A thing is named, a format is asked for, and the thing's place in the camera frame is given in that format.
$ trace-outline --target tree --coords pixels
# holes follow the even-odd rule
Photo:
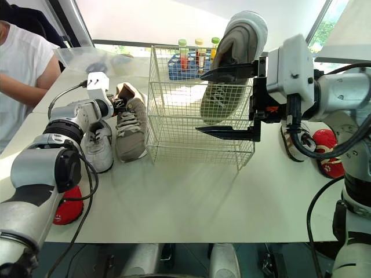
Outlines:
[[[326,43],[332,29],[334,29],[335,23],[331,21],[322,21],[318,26],[312,40],[310,41],[309,47],[312,49],[315,43],[318,43],[321,47]]]

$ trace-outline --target clear plastic bag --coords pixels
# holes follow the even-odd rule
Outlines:
[[[59,48],[54,52],[66,68],[86,73],[103,71],[107,76],[127,74],[125,64],[133,59],[124,54],[113,54],[95,47]]]

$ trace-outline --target person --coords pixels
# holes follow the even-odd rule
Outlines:
[[[0,21],[0,153],[60,75],[43,37]]]

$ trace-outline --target white t-shirt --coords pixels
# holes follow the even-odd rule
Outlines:
[[[56,45],[43,37],[9,24],[6,41],[0,45],[0,72],[26,85],[36,87]],[[32,111],[0,91],[0,153]]]

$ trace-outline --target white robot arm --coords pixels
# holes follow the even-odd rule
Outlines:
[[[90,73],[88,100],[55,108],[43,135],[12,164],[14,195],[0,203],[0,277],[31,277],[63,193],[81,179],[80,143],[89,125],[108,119],[108,78]]]
[[[316,159],[341,157],[345,186],[336,204],[333,233],[344,244],[333,268],[333,277],[369,277],[371,273],[371,75],[359,73],[314,75],[312,54],[302,35],[284,41],[259,63],[217,68],[201,79],[218,82],[245,74],[254,78],[250,98],[248,130],[232,127],[199,127],[199,131],[226,140],[260,141],[261,122],[285,120],[293,143],[303,154]],[[339,145],[333,152],[315,153],[305,149],[298,137],[301,120],[326,123]]]

